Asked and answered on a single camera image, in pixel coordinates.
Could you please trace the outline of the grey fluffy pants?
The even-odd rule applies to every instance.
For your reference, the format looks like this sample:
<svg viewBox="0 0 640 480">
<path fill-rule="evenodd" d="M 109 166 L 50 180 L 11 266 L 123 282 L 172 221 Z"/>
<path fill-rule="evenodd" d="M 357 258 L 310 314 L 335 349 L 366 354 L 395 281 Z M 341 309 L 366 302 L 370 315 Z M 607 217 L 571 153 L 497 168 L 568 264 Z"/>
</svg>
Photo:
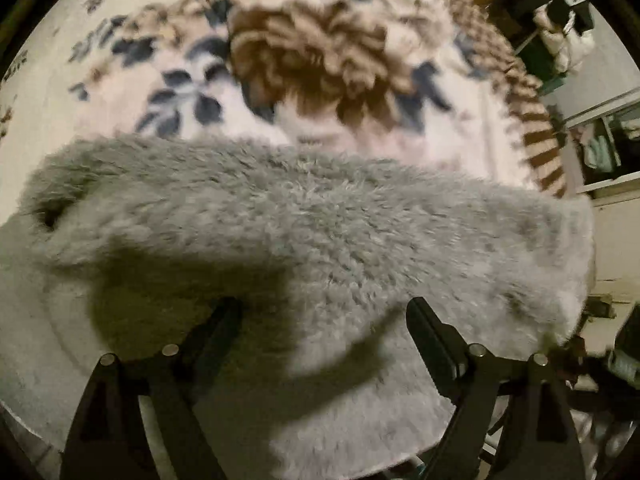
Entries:
<svg viewBox="0 0 640 480">
<path fill-rule="evenodd" d="M 1 229 L 1 400 L 62 445 L 102 353 L 152 356 L 234 297 L 239 336 L 193 386 L 224 471 L 359 477 L 452 414 L 410 299 L 524 359 L 574 332 L 592 253 L 584 198 L 250 142 L 77 141 Z"/>
</svg>

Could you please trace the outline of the teal folded clothes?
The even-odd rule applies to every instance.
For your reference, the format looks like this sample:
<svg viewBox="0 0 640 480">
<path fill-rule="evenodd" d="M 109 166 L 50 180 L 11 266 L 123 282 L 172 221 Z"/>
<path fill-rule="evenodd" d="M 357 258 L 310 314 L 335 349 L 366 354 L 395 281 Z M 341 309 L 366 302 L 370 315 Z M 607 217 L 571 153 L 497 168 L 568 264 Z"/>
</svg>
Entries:
<svg viewBox="0 0 640 480">
<path fill-rule="evenodd" d="M 615 159 L 605 136 L 595 136 L 588 142 L 584 148 L 584 163 L 600 174 L 610 174 L 614 171 Z"/>
</svg>

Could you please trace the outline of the white open shelf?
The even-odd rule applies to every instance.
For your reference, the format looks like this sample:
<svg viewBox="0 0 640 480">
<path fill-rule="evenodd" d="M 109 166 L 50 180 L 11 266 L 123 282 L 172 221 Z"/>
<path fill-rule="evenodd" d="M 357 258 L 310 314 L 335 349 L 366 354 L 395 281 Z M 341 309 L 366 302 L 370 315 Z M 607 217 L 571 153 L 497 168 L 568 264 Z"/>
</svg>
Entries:
<svg viewBox="0 0 640 480">
<path fill-rule="evenodd" d="M 570 192 L 595 200 L 639 194 L 639 89 L 565 119 L 562 156 Z"/>
</svg>

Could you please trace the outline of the green storage bin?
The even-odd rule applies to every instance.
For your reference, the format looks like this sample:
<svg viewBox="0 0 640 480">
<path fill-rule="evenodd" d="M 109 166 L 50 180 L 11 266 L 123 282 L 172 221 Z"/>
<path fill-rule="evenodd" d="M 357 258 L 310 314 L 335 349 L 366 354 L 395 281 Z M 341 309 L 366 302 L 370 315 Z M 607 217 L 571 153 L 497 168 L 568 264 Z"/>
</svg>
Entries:
<svg viewBox="0 0 640 480">
<path fill-rule="evenodd" d="M 540 96 L 546 96 L 564 84 L 566 75 L 556 70 L 553 56 L 539 37 L 526 44 L 520 51 L 520 58 L 529 75 L 540 80 L 541 85 L 537 90 Z"/>
</svg>

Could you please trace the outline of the hanging clothes pile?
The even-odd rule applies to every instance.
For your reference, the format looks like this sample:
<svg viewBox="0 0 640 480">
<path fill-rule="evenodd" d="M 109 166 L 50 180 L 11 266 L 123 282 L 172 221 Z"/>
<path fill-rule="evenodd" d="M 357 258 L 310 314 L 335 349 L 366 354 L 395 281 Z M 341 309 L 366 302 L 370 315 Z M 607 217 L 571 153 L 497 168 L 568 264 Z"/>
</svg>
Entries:
<svg viewBox="0 0 640 480">
<path fill-rule="evenodd" d="M 535 10 L 534 23 L 555 71 L 578 73 L 596 47 L 588 0 L 550 0 Z"/>
</svg>

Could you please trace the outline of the floral fleece blanket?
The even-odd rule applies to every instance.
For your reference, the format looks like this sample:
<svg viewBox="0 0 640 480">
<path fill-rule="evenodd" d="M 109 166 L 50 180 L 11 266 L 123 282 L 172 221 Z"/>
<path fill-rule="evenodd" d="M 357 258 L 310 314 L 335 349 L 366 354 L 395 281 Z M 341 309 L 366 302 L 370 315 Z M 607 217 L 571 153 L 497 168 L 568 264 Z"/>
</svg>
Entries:
<svg viewBox="0 0 640 480">
<path fill-rule="evenodd" d="M 560 197 L 549 115 L 473 0 L 56 0 L 1 69 L 1 213 L 77 138 L 254 138 Z"/>
</svg>

